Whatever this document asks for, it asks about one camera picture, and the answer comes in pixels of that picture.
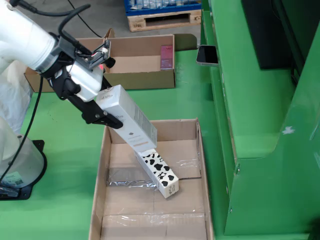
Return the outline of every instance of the gray floor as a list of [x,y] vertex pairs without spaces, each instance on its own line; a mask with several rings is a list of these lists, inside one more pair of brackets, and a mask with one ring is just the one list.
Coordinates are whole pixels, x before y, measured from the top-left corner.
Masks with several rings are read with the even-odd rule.
[[[67,0],[26,0],[34,7],[44,12],[65,12],[71,10],[72,7]],[[189,33],[200,39],[201,28],[200,25],[166,28],[159,30],[130,32],[124,0],[71,0],[73,5],[77,8],[81,5],[90,3],[91,7],[80,15],[87,22],[87,24],[100,36],[104,36],[109,28],[113,28],[115,36],[120,37],[136,37],[162,34],[178,34]],[[57,33],[59,23],[63,17],[47,17],[40,16],[22,10],[38,25],[48,32]],[[94,38],[95,35],[84,25],[84,23],[75,16],[64,28],[75,38]]]

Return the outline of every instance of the white product box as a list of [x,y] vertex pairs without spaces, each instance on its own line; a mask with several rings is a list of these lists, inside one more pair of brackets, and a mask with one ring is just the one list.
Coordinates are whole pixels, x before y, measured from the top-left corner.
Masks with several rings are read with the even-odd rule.
[[123,127],[114,130],[134,151],[157,147],[157,129],[121,85],[100,91],[96,103],[123,123]]
[[179,178],[155,149],[134,154],[165,199],[179,190]]

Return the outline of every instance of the open cardboard box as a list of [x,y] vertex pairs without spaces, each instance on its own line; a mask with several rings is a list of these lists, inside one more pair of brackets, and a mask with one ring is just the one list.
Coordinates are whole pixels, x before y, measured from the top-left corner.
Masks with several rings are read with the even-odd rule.
[[[173,54],[173,69],[160,70],[161,46],[173,45],[173,52],[193,50],[197,48],[197,38],[192,34],[169,34],[141,37],[115,38],[110,28],[104,38],[78,38],[89,50],[93,51],[105,39],[111,41],[111,57],[116,63],[112,68],[105,68],[104,77],[112,86],[122,85],[129,89],[165,89],[175,87],[175,54]],[[38,92],[40,76],[30,68],[25,71],[25,77],[33,91]],[[53,92],[48,81],[43,82],[43,92]]]
[[206,166],[197,119],[151,121],[157,152],[179,180],[165,199],[133,150],[104,129],[89,240],[213,240]]

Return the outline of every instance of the smartphone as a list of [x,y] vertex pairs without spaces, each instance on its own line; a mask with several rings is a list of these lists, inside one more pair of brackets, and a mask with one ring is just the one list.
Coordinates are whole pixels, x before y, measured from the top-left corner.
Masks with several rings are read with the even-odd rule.
[[218,55],[215,46],[201,45],[196,56],[196,63],[201,66],[218,67]]

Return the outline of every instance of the green machine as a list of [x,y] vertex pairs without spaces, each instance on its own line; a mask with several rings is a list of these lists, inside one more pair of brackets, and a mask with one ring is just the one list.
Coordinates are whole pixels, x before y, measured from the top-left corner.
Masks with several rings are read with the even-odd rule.
[[317,2],[268,1],[294,65],[262,69],[242,1],[202,1],[201,44],[219,59],[210,68],[225,170],[209,183],[217,238],[307,239],[320,217],[320,26],[299,34],[312,26],[298,17],[301,4],[319,13]]

